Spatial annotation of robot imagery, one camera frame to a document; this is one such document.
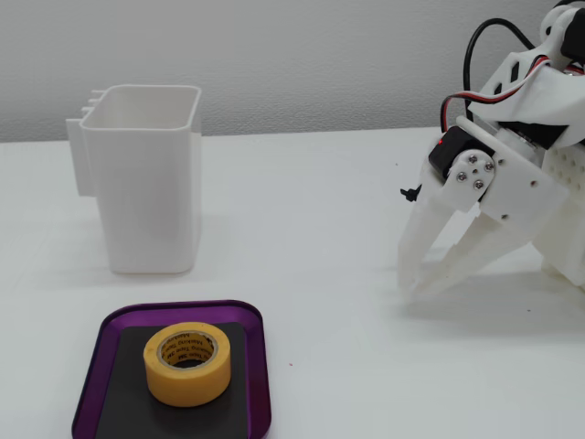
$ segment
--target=robotic arm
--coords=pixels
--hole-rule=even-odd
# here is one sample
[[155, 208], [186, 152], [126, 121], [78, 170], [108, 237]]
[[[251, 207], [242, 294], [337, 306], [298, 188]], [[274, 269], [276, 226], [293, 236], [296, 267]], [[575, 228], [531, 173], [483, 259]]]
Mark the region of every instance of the robotic arm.
[[[443, 135], [422, 164], [420, 186], [399, 244], [399, 287], [442, 291], [530, 242], [573, 284], [585, 286], [585, 9], [555, 7], [542, 44], [511, 53], [480, 93], [441, 107]], [[450, 99], [495, 129], [460, 116], [447, 128]], [[456, 210], [480, 214], [426, 277], [420, 266]]]

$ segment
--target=white wall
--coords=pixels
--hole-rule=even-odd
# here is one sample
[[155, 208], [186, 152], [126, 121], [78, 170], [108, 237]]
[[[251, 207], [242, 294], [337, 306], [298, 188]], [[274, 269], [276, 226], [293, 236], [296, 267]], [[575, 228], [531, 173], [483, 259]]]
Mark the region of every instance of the white wall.
[[[63, 139], [89, 90], [131, 82], [201, 86], [205, 134], [437, 125], [474, 29], [501, 16], [537, 43], [555, 3], [4, 0], [0, 141]], [[486, 31], [473, 86], [521, 49]]]

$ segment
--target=red wire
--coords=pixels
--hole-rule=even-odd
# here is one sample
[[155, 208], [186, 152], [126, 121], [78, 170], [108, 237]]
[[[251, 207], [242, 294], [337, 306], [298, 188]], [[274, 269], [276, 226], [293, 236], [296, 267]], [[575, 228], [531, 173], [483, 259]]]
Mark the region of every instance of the red wire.
[[580, 73], [581, 75], [584, 73], [583, 72], [583, 69], [580, 69], [577, 66], [568, 66], [565, 70], [568, 70], [568, 71], [576, 71], [577, 73]]
[[[548, 61], [548, 57], [541, 57], [537, 60], [537, 62], [534, 63], [534, 65], [530, 68], [530, 70], [528, 71], [528, 73], [526, 74], [525, 78], [528, 77], [528, 75], [530, 73], [532, 73], [532, 71], [538, 67], [540, 64], [542, 64], [543, 62]], [[466, 99], [472, 102], [479, 102], [479, 103], [499, 103], [507, 98], [509, 98], [510, 96], [516, 94], [522, 87], [515, 89], [515, 90], [511, 90], [510, 92], [503, 94], [502, 96], [498, 96], [498, 97], [494, 97], [494, 98], [484, 98], [484, 97], [480, 97], [477, 96], [475, 93], [473, 92], [469, 92], [469, 91], [462, 91], [459, 93], [456, 93], [454, 95], [448, 96], [447, 99], [445, 100], [445, 104], [443, 104], [442, 108], [443, 108], [443, 112], [442, 112], [442, 122], [443, 122], [443, 127], [446, 130], [447, 129], [447, 107], [449, 106], [449, 103], [451, 102], [451, 100], [453, 98], [461, 98], [461, 99]]]

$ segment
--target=black wire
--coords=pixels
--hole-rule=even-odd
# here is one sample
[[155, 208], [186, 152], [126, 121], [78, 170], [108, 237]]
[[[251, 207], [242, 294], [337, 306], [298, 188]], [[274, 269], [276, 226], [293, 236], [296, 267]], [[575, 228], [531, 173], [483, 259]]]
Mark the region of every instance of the black wire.
[[[532, 64], [530, 64], [530, 69], [528, 69], [528, 72], [526, 73], [525, 78], [528, 77], [528, 75], [532, 72], [532, 69], [534, 68], [534, 66], [537, 65], [537, 62], [542, 59], [542, 58], [546, 58], [546, 55], [537, 55], [534, 60], [532, 61]], [[446, 114], [445, 112], [447, 111], [447, 104], [449, 103], [449, 101], [451, 99], [464, 99], [465, 103], [471, 103], [471, 102], [479, 102], [479, 103], [483, 103], [483, 104], [488, 104], [488, 105], [493, 105], [495, 103], [499, 103], [501, 101], [505, 101], [506, 99], [508, 99], [510, 96], [512, 96], [513, 94], [516, 94], [516, 92], [520, 90], [517, 89], [516, 91], [514, 91], [514, 93], [510, 94], [509, 96], [505, 96], [501, 99], [498, 99], [496, 101], [492, 101], [492, 102], [486, 102], [484, 99], [479, 98], [479, 97], [472, 97], [472, 96], [462, 96], [461, 94], [451, 94], [449, 96], [447, 96], [441, 105], [441, 132], [445, 133], [447, 131], [447, 125], [446, 125]]]
[[[482, 33], [492, 25], [500, 25], [510, 29], [512, 33], [517, 36], [517, 38], [522, 42], [522, 44], [526, 46], [528, 50], [532, 50], [535, 47], [534, 44], [532, 44], [530, 40], [527, 38], [527, 36], [524, 35], [522, 31], [518, 27], [516, 27], [516, 25], [509, 22], [508, 20], [505, 20], [503, 18], [491, 18], [487, 21], [484, 21], [473, 33], [472, 39], [469, 40], [469, 44], [467, 45], [467, 51], [465, 52], [465, 61], [463, 63], [463, 89], [465, 91], [470, 91], [472, 87], [470, 69], [472, 65], [472, 54], [473, 49], [475, 48], [475, 43], [477, 43], [477, 40], [482, 35]], [[468, 101], [465, 102], [465, 113], [467, 114], [467, 119], [472, 121], [473, 113], [469, 111], [468, 108], [469, 104], [470, 102]]]

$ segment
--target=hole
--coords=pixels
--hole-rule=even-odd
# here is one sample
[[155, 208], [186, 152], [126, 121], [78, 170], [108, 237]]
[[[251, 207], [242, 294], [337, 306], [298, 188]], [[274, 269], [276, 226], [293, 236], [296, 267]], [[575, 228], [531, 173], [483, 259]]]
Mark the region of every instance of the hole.
[[171, 368], [192, 369], [212, 359], [216, 345], [212, 337], [202, 332], [179, 332], [161, 344], [158, 356]]
[[510, 71], [510, 82], [514, 82], [518, 79], [518, 72], [520, 71], [520, 63], [516, 62], [516, 64], [512, 67], [512, 71]]

